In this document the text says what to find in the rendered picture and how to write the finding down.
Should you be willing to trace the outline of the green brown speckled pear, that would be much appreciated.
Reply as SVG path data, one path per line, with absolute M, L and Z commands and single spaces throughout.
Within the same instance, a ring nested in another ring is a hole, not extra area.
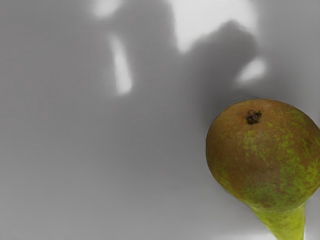
M 304 240 L 305 204 L 320 188 L 320 128 L 308 115 L 272 99 L 234 103 L 210 125 L 205 156 L 276 240 Z

